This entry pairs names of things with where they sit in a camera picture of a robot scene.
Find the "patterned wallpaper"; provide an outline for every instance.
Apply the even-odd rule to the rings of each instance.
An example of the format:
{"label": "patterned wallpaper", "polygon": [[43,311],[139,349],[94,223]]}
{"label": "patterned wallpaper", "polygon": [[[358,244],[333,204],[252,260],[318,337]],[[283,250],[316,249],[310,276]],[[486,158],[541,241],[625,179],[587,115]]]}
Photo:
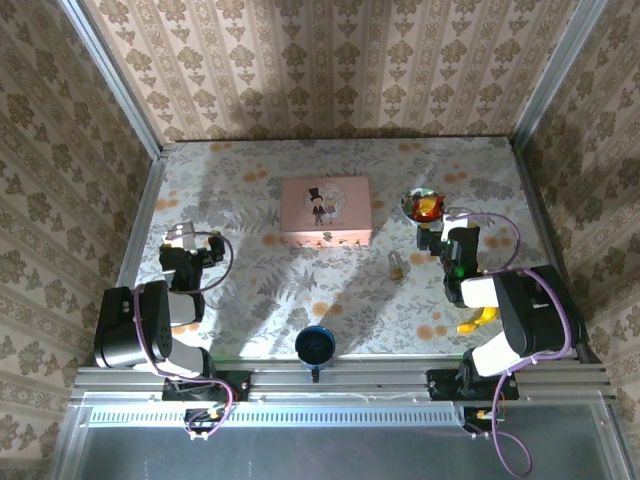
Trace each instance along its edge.
{"label": "patterned wallpaper", "polygon": [[55,1],[0,1],[0,478],[43,478],[149,158]]}
{"label": "patterned wallpaper", "polygon": [[86,0],[164,142],[511,133],[576,0]]}
{"label": "patterned wallpaper", "polygon": [[640,2],[610,1],[525,152],[637,453],[639,106]]}

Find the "small glass bottle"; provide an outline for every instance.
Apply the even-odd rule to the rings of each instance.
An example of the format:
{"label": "small glass bottle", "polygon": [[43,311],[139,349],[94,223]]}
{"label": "small glass bottle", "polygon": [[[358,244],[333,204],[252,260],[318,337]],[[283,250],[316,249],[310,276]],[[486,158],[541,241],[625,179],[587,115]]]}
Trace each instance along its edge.
{"label": "small glass bottle", "polygon": [[391,276],[391,280],[395,281],[400,281],[404,277],[402,274],[402,262],[400,260],[400,255],[396,251],[389,253],[389,274]]}

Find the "dark blue mug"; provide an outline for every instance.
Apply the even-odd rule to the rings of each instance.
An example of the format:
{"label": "dark blue mug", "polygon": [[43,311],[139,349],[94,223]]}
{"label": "dark blue mug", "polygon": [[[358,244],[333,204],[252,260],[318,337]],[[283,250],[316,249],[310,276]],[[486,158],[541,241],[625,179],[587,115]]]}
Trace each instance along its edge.
{"label": "dark blue mug", "polygon": [[327,366],[335,351],[336,339],[324,327],[307,327],[296,338],[298,358],[311,370],[313,383],[318,383],[320,370]]}

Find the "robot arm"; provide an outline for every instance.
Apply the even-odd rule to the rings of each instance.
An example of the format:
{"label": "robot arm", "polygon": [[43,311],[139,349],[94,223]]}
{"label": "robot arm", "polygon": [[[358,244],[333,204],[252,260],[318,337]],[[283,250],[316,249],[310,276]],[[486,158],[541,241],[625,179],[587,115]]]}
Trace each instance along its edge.
{"label": "robot arm", "polygon": [[[189,347],[171,335],[173,319],[195,318],[191,297],[169,292],[165,281],[149,282],[140,294],[147,349],[163,371],[210,378],[215,370],[209,352]],[[133,323],[133,292],[127,287],[105,291],[94,338],[94,356],[102,368],[147,366]]]}
{"label": "robot arm", "polygon": [[193,299],[195,312],[172,310],[171,326],[177,327],[200,322],[204,317],[204,297],[200,293],[200,281],[205,268],[214,267],[224,259],[224,241],[219,235],[207,238],[207,248],[196,248],[191,222],[177,224],[165,233],[160,246],[160,265],[171,292],[181,292],[186,302]]}
{"label": "robot arm", "polygon": [[[559,351],[564,329],[551,299],[531,277],[517,270],[493,274],[478,272],[480,229],[466,218],[443,216],[443,230],[423,226],[417,230],[417,246],[440,258],[447,299],[456,307],[500,309],[503,331],[463,355],[459,370],[430,372],[438,386],[433,399],[491,399],[500,374],[540,352]],[[571,345],[585,343],[586,327],[560,275],[550,265],[531,269],[556,293],[571,329]]]}
{"label": "robot arm", "polygon": [[[586,328],[560,275],[551,265],[531,270],[556,293],[567,314],[572,346],[575,347],[586,338]],[[503,331],[472,351],[479,375],[499,375],[526,357],[562,349],[564,330],[558,312],[533,278],[517,271],[500,272],[465,280],[461,292],[463,302],[468,306],[500,309]]]}

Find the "pink jewelry box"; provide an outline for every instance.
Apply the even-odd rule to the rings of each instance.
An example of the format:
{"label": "pink jewelry box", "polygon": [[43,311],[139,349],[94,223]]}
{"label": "pink jewelry box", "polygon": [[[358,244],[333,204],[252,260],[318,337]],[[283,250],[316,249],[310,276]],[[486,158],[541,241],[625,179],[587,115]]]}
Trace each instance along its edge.
{"label": "pink jewelry box", "polygon": [[373,229],[369,180],[283,180],[280,228],[292,247],[369,245]]}

